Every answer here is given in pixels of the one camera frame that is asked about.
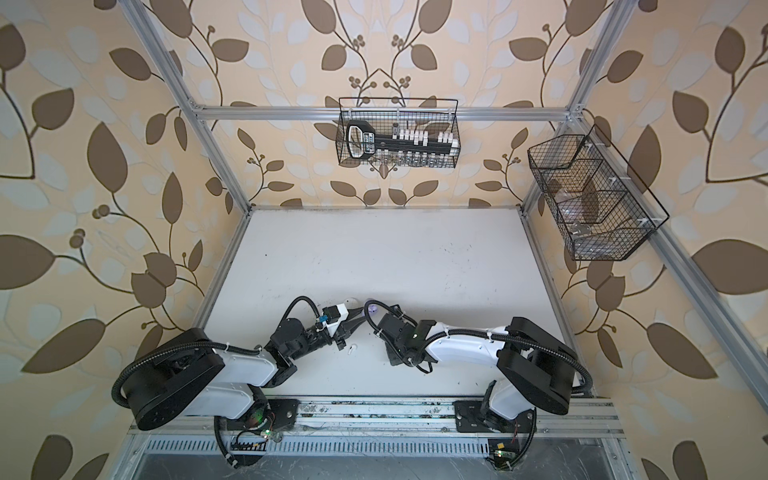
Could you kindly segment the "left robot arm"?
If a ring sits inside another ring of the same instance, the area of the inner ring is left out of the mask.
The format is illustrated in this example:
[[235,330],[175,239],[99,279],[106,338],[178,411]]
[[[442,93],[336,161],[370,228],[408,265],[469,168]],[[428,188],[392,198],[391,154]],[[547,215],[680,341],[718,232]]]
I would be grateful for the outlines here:
[[321,309],[299,296],[267,344],[251,349],[214,342],[193,328],[125,367],[111,397],[142,431],[179,416],[241,420],[266,408],[262,390],[284,384],[298,371],[296,360],[326,346],[344,348],[368,313],[344,303]]

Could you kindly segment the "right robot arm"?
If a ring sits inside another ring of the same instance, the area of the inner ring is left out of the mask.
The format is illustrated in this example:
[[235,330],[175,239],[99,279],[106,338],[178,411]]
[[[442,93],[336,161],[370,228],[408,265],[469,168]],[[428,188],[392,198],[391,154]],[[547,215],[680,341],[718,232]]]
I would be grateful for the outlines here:
[[539,410],[564,416],[572,397],[592,392],[592,375],[576,352],[525,317],[516,316],[502,327],[471,329],[417,322],[399,306],[374,299],[366,301],[363,311],[396,365],[424,374],[450,362],[496,368],[503,378],[486,390],[485,417],[511,421]]

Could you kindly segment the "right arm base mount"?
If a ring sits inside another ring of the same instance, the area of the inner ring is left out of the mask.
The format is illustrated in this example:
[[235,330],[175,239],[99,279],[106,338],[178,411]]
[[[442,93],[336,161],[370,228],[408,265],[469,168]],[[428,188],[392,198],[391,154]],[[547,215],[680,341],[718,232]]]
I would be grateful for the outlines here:
[[459,433],[530,433],[534,424],[532,410],[524,411],[509,420],[491,411],[480,400],[457,400],[453,407],[455,426]]

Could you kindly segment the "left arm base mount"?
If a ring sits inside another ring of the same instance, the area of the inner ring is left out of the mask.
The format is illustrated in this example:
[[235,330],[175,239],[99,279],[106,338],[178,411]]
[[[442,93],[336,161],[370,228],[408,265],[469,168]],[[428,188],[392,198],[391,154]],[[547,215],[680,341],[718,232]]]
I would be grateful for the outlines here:
[[237,419],[217,417],[215,425],[225,431],[281,431],[295,425],[298,418],[298,399],[270,398],[257,401]]

